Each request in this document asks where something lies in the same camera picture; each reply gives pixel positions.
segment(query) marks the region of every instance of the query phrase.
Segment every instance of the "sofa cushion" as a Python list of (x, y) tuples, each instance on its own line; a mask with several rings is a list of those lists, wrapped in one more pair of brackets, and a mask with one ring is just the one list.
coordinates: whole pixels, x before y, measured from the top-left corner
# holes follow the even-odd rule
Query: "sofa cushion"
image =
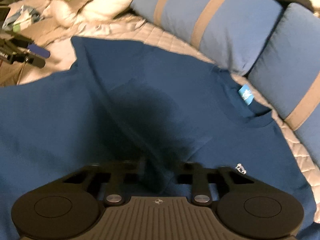
[(285, 11), (249, 74), (320, 166), (320, 19), (301, 5)]
[(133, 0), (131, 6), (240, 75), (256, 61), (282, 11), (275, 0)]

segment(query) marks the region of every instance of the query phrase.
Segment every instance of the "beige quilted cover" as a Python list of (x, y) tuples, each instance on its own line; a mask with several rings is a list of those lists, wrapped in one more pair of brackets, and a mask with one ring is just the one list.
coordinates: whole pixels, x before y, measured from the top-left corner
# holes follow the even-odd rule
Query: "beige quilted cover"
[[(32, 6), (34, 5), (34, 3), (30, 1), (28, 2), (28, 5)], [(151, 23), (146, 23), (140, 28), (132, 32), (116, 33), (116, 34), (108, 35), (105, 37), (102, 37), (100, 34), (99, 38), (120, 39), (120, 40), (130, 39), (130, 40), (142, 41), (145, 44), (158, 46), (167, 51), (176, 52), (180, 54), (187, 54), (187, 55), (194, 56), (203, 61), (212, 62), (210, 59), (205, 57), (202, 53), (197, 51), (195, 48), (191, 47), (190, 45), (178, 39), (177, 37), (173, 36), (172, 34), (165, 32), (162, 29), (154, 26)], [(68, 70), (70, 68), (71, 63), (75, 59), (75, 55), (69, 40), (61, 41), (57, 44), (52, 44), (50, 47), (50, 50), (51, 50), (51, 53), (54, 55), (63, 54), (64, 56), (63, 58), (64, 59), (67, 58), (67, 61), (63, 61), (63, 62), (61, 60), (57, 61), (59, 62), (59, 67), (52, 68), (50, 70), (45, 69), (46, 66), (44, 67), (43, 70), (39, 70), (37, 68), (31, 68), (29, 66), (29, 68), (25, 68), (23, 70), (20, 84), (28, 83), (28, 82), (37, 80), (39, 78), (42, 78), (44, 76), (48, 76), (50, 73), (55, 71), (63, 71), (63, 70)], [(244, 77), (233, 75), (233, 78), (239, 84), (249, 83)], [(292, 150), (292, 153), (297, 161), (297, 164), (301, 172), (303, 173), (303, 175), (305, 176), (305, 178), (307, 179), (307, 181), (312, 187), (316, 205), (317, 205), (314, 221), (317, 223), (320, 223), (320, 170), (319, 168), (314, 165), (305, 147), (299, 142), (299, 140), (296, 138), (296, 136), (288, 127), (288, 125), (285, 124), (278, 117), (278, 114), (273, 109), (273, 107), (270, 104), (268, 104), (268, 102), (260, 95), (260, 93), (256, 89), (254, 89), (252, 86), (251, 86), (251, 89), (253, 91), (255, 99), (259, 103), (272, 108), (273, 118), (280, 126), (282, 133), (285, 139), (287, 140), (290, 149)]]

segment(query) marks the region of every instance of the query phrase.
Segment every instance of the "tan strap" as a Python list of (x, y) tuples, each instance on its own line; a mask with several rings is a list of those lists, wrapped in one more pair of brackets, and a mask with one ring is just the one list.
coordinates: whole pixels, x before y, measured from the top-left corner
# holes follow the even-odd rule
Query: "tan strap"
[(213, 15), (219, 9), (219, 7), (223, 4), (225, 0), (210, 0), (202, 13), (200, 14), (191, 35), (190, 44), (197, 49), (200, 47), (200, 41), (204, 34), (205, 29)]
[(319, 103), (320, 72), (318, 73), (307, 93), (284, 121), (291, 127), (292, 130), (297, 130), (305, 122), (305, 120), (308, 119)]
[(161, 26), (161, 15), (167, 0), (158, 0), (158, 3), (153, 14), (153, 23), (155, 25)]

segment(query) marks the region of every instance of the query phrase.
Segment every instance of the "blue t-shirt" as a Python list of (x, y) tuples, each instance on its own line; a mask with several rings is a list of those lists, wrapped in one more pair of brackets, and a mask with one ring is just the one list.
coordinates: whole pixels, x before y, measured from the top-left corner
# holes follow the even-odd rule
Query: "blue t-shirt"
[(248, 106), (227, 71), (137, 41), (72, 43), (71, 70), (0, 89), (0, 239), (18, 238), (10, 210), (19, 196), (90, 163), (141, 153), (146, 174), (133, 194), (189, 197), (174, 183), (177, 161), (241, 163), (302, 203), (298, 239), (319, 239), (311, 187), (270, 109)]

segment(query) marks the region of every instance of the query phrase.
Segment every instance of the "clothing tag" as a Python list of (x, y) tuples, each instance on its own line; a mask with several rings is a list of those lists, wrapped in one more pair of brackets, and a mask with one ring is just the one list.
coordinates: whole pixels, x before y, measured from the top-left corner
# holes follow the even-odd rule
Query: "clothing tag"
[(254, 99), (254, 96), (247, 84), (245, 84), (240, 90), (239, 94), (241, 95), (242, 99), (245, 101), (247, 105), (250, 105)]

